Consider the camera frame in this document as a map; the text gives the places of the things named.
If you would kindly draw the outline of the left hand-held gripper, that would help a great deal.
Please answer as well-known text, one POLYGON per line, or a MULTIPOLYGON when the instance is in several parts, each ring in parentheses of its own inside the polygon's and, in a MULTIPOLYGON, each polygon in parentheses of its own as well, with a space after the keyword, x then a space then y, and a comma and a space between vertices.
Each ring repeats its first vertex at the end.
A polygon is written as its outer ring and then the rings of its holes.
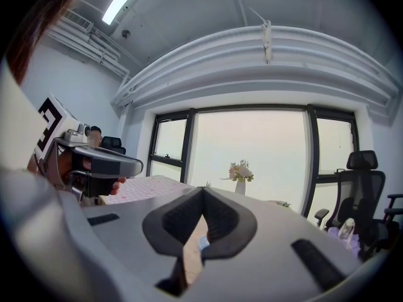
POLYGON ((92 143, 64 140, 80 122, 53 96, 36 110, 12 76, 0 77, 0 187, 7 197, 28 198, 49 187, 88 193, 95 177, 72 172, 72 148, 92 143))

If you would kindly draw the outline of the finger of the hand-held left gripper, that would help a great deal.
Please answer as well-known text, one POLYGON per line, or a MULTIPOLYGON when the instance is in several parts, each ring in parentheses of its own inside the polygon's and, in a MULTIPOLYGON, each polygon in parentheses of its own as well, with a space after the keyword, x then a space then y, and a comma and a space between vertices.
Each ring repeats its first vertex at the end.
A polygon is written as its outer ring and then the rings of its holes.
POLYGON ((141 160, 105 148, 73 147, 72 172, 95 178, 134 177, 142 172, 141 160))

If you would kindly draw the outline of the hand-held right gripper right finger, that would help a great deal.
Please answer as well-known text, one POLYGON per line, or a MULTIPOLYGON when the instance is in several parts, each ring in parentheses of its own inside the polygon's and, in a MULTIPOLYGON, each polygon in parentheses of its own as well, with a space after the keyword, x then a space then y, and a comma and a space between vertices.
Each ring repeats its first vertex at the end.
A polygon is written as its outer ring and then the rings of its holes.
POLYGON ((358 293, 385 261, 384 254, 379 254, 361 262, 290 208, 229 191, 206 190, 247 208, 256 217, 257 232, 236 256, 205 261, 188 290, 188 302, 358 302, 358 293), (293 250, 297 240, 311 242, 343 280, 322 289, 293 250))

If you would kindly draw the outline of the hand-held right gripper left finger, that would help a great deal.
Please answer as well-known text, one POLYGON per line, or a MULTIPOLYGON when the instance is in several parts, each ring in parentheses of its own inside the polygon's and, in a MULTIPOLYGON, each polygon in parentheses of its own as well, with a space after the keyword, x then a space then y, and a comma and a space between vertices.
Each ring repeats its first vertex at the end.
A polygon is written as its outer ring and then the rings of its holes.
POLYGON ((187 285, 183 243, 160 226, 155 248, 142 227, 152 210, 180 207, 198 194, 82 208, 42 177, 0 169, 0 217, 11 243, 62 302, 205 302, 204 289, 187 285))

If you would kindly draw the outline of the person's left hand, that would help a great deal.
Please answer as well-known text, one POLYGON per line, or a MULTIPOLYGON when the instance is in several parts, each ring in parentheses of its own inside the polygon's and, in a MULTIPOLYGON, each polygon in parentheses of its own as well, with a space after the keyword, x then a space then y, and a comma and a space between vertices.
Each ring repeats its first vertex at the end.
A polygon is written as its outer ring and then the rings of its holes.
POLYGON ((126 183, 126 181, 127 181, 126 177, 118 178, 117 181, 113 183, 110 195, 112 196, 117 195, 119 193, 122 184, 126 183))

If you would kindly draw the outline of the pink checked bear tablecloth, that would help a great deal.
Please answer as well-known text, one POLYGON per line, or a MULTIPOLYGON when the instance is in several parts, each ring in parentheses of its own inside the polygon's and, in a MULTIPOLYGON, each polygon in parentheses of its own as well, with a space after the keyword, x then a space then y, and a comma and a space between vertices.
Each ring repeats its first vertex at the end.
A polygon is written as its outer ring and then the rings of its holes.
POLYGON ((164 196, 175 191, 181 192, 185 189, 193 189, 193 186, 164 176, 130 178, 120 186, 118 194, 99 196, 99 204, 111 205, 141 201, 164 196))

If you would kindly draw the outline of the purple bag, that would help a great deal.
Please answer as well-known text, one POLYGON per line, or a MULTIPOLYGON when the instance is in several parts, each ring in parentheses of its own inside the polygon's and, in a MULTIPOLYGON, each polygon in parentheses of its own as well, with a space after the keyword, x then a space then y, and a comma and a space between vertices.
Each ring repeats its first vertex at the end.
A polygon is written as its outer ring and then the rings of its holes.
POLYGON ((335 238, 338 242, 340 242, 344 248, 350 251, 355 257, 358 256, 360 253, 360 238, 358 234, 352 234, 351 237, 347 238, 346 240, 340 239, 338 237, 339 229, 336 227, 330 227, 327 233, 332 237, 335 238))

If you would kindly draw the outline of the white vase with flowers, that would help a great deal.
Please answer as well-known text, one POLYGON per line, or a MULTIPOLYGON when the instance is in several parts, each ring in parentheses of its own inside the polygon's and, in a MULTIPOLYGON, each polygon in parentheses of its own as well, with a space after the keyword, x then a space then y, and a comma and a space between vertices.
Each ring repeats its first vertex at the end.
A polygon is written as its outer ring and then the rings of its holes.
POLYGON ((254 180, 254 174, 249 168, 249 162, 247 160, 240 160, 239 163, 231 162, 227 177, 221 178, 221 180, 231 180, 236 183, 235 193, 246 195, 246 183, 254 180))

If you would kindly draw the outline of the white ceiling pipes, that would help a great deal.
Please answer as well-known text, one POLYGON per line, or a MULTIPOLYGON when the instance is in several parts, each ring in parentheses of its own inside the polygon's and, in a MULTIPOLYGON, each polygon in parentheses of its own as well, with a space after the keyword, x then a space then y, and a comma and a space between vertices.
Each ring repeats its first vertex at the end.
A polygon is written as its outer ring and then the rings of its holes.
POLYGON ((87 34, 71 25, 58 23, 47 29, 45 34, 94 60, 115 74, 123 78, 130 77, 130 70, 119 62, 120 53, 91 33, 87 34))

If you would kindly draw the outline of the black mesh office chair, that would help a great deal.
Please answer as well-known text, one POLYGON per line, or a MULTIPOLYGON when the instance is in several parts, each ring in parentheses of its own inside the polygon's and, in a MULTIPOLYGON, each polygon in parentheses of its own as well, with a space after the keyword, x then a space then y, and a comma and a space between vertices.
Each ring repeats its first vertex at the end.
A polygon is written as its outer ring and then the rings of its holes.
POLYGON ((317 225, 324 224, 340 229, 348 218, 355 220, 354 234, 360 238, 358 257, 366 261, 381 242, 388 238, 387 227, 382 220, 374 219, 374 213, 385 184, 385 174, 378 170, 374 151, 362 150, 349 155, 346 170, 338 172, 336 207, 329 218, 329 210, 319 210, 314 218, 317 225))

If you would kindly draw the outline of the white ceiling air vent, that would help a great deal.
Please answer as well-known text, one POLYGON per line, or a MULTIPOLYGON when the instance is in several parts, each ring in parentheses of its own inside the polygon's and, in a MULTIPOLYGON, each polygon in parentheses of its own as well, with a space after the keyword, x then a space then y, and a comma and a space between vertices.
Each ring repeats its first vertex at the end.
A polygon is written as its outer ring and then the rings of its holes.
POLYGON ((65 11, 61 17, 61 20, 68 25, 75 27, 77 30, 82 31, 83 33, 89 33, 93 29, 94 25, 93 22, 90 22, 70 9, 65 11))

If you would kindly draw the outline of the large black-framed window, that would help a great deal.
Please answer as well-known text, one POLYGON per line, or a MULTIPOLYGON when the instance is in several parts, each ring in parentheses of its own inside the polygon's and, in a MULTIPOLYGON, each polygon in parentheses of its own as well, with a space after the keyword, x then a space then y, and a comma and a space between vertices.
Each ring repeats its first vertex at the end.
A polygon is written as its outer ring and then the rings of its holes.
POLYGON ((188 152, 185 183, 236 190, 233 165, 253 175, 242 193, 261 201, 282 201, 304 210, 309 182, 309 116, 305 111, 274 109, 197 113, 193 130, 186 120, 161 121, 152 142, 150 174, 180 181, 182 169, 171 160, 188 152))

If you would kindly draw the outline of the large white ceiling duct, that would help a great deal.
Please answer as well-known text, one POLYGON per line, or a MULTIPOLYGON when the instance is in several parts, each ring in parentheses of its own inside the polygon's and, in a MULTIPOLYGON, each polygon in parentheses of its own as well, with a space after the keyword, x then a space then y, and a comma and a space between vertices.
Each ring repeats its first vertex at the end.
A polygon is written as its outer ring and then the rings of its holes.
POLYGON ((248 26, 198 38, 163 55, 123 85, 111 103, 143 107, 224 87, 234 92, 298 91, 364 103, 390 118, 403 82, 359 48, 317 31, 248 26))

